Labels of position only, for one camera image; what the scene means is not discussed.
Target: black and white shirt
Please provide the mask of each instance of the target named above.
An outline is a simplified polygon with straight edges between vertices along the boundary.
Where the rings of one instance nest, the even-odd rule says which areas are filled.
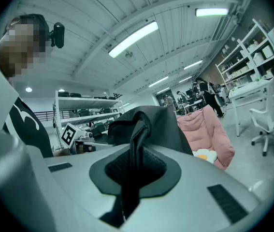
[[[11,108],[3,130],[13,136],[17,136],[26,145],[39,148],[44,158],[53,156],[46,129],[20,98],[17,98]]]

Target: pink chair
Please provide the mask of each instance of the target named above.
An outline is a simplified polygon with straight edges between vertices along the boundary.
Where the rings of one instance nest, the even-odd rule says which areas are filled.
[[[225,170],[233,156],[234,149],[219,119],[209,105],[177,118],[177,124],[183,131],[192,151],[198,149],[215,150],[217,159],[214,165]]]

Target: box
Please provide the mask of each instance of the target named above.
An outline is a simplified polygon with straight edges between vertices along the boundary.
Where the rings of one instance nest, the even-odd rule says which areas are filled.
[[[274,52],[269,45],[263,48],[262,52],[264,53],[266,58],[272,57],[274,55]]]
[[[249,53],[252,53],[254,50],[255,50],[255,45],[254,44],[251,44],[248,48],[247,48],[247,50],[249,51]]]
[[[244,58],[245,58],[245,53],[244,53],[244,50],[241,50],[241,51],[240,51],[240,53],[241,53],[242,57],[244,57]]]
[[[251,63],[251,61],[247,62],[246,64],[247,64],[247,66],[248,66],[249,69],[253,69],[254,68],[254,64]]]
[[[256,74],[252,74],[252,75],[250,75],[250,77],[252,78],[252,81],[253,81],[253,82],[254,82],[254,81],[256,80],[256,78],[257,78]]]
[[[241,72],[244,73],[246,71],[249,70],[249,67],[247,65],[245,65],[242,69],[241,69]]]
[[[260,65],[262,62],[264,62],[264,58],[263,58],[263,55],[261,54],[261,52],[255,53],[253,60],[256,65]]]

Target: white ceiling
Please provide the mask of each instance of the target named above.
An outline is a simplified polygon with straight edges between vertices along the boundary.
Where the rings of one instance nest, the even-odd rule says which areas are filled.
[[[87,89],[124,95],[157,92],[196,76],[214,57],[227,34],[212,36],[220,16],[196,17],[196,8],[234,9],[243,0],[18,0],[13,13],[42,14],[52,30],[65,26],[65,45],[53,47],[43,68],[34,68],[13,79],[18,89],[37,85],[41,78],[55,90],[63,81]],[[143,25],[157,21],[159,30],[145,36],[116,58],[108,51]],[[225,31],[234,27],[230,22]],[[133,57],[126,58],[127,52]],[[183,67],[203,59],[202,64]],[[169,78],[151,88],[148,85]]]

